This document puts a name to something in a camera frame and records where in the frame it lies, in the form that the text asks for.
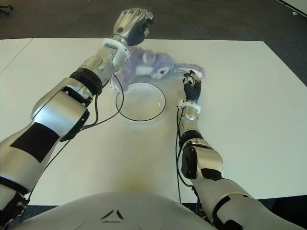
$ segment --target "robotic hand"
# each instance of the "robotic hand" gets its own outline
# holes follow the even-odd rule
[[[113,39],[63,79],[34,106],[31,123],[0,142],[0,228],[21,214],[29,193],[59,141],[74,138],[89,117],[88,105],[100,95],[112,74],[129,58],[127,46],[137,45],[148,34],[153,15],[139,8],[121,13]]]

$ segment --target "silver robot hand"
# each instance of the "silver robot hand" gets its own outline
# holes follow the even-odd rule
[[[141,43],[149,33],[148,24],[153,23],[153,14],[145,9],[132,8],[124,10],[117,19],[113,29],[113,39],[128,46]]]

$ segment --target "stuffed toy ear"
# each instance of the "stuffed toy ear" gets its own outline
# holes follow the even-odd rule
[[[186,73],[189,73],[191,69],[196,73],[196,75],[199,78],[202,78],[205,76],[205,70],[203,69],[203,67],[200,67],[198,65],[186,64],[186,63],[175,63],[175,69],[177,71],[182,71]]]
[[[153,65],[157,58],[153,51],[147,50],[145,53],[143,53],[142,59],[146,65]]]

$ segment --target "black patch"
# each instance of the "black patch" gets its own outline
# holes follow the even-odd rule
[[[229,196],[225,196],[223,199],[221,199],[217,205],[214,207],[212,216],[213,216],[213,223],[215,223],[215,221],[219,221],[218,217],[217,217],[217,211],[226,203],[230,201],[230,197]]]
[[[58,139],[59,135],[56,132],[35,122],[11,144],[11,147],[29,153],[41,163]]]
[[[185,146],[182,151],[181,172],[188,179],[196,178],[197,153],[194,147]]]
[[[240,224],[238,224],[232,219],[229,219],[228,221],[226,221],[225,228],[228,230],[242,230],[243,229],[243,227]]]
[[[101,217],[100,219],[104,219],[104,218],[110,216],[113,212],[114,212],[114,210],[108,212],[107,214],[105,214],[105,215],[104,215],[103,217]]]
[[[116,213],[117,213],[119,218],[124,219],[123,216],[121,215],[121,213],[119,212],[119,210],[117,210]]]
[[[204,178],[218,181],[222,179],[222,174],[220,171],[215,169],[201,169],[201,174]]]

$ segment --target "chair leg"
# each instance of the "chair leg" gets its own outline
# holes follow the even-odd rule
[[[7,5],[7,6],[0,6],[0,8],[10,8],[10,10],[14,10],[12,5]]]
[[[10,13],[6,12],[6,11],[3,11],[3,10],[0,10],[0,13],[4,13],[5,15],[9,15]]]

